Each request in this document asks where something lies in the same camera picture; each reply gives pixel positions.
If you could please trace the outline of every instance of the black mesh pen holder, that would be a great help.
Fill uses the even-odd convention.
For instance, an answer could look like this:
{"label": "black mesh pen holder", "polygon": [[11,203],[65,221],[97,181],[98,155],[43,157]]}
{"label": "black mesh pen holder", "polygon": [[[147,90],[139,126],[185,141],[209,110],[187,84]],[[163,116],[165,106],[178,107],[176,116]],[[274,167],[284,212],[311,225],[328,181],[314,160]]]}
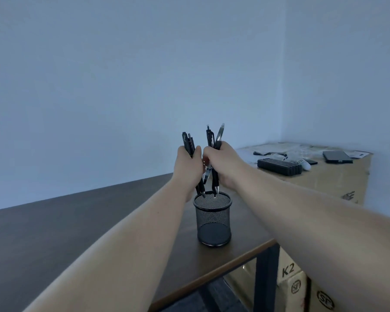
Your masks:
{"label": "black mesh pen holder", "polygon": [[231,240],[229,227],[229,207],[232,200],[226,193],[216,197],[212,191],[197,195],[194,199],[198,240],[211,247],[219,247]]}

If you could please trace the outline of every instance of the hand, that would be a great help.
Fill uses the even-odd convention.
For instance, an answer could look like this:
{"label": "hand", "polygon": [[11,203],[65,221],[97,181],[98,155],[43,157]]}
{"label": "hand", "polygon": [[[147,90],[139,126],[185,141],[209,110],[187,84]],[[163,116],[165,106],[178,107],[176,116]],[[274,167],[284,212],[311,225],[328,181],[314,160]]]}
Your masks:
{"label": "hand", "polygon": [[186,201],[192,198],[192,193],[204,173],[201,151],[201,147],[197,146],[191,158],[184,146],[180,146],[177,150],[172,180],[175,180],[186,191]]}
{"label": "hand", "polygon": [[211,166],[218,172],[219,182],[225,187],[236,190],[236,180],[246,163],[238,156],[237,152],[225,141],[221,148],[204,148],[203,161],[206,166]]}

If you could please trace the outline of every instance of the floor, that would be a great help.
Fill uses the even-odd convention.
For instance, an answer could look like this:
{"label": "floor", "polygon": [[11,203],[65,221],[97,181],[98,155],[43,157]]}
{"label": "floor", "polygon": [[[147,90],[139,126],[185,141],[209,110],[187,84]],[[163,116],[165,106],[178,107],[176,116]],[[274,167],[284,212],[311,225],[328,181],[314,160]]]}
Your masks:
{"label": "floor", "polygon": [[[235,296],[223,278],[208,285],[221,312],[247,312],[240,300]],[[207,312],[207,308],[198,292],[176,302],[162,312]]]}

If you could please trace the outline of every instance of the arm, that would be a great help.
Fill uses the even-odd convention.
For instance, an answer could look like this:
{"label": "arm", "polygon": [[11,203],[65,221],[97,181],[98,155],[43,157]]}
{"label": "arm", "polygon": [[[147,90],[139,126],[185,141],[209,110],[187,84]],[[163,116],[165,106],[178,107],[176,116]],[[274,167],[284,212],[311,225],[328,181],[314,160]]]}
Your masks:
{"label": "arm", "polygon": [[147,311],[203,173],[201,148],[178,150],[172,179],[72,263],[25,312]]}
{"label": "arm", "polygon": [[205,148],[298,265],[355,311],[390,311],[390,218],[250,167],[227,143]]}

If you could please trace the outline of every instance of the dark wooden desk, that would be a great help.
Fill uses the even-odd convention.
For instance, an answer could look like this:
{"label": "dark wooden desk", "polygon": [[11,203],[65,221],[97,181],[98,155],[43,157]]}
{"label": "dark wooden desk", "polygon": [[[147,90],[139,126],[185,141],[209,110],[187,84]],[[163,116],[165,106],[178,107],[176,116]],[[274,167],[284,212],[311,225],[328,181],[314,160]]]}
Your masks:
{"label": "dark wooden desk", "polygon": [[[170,178],[166,174],[1,209],[0,311],[22,311],[83,251]],[[231,242],[217,249],[200,244],[195,209],[189,202],[151,310],[171,304],[275,244],[241,198],[222,190],[233,199]]]}

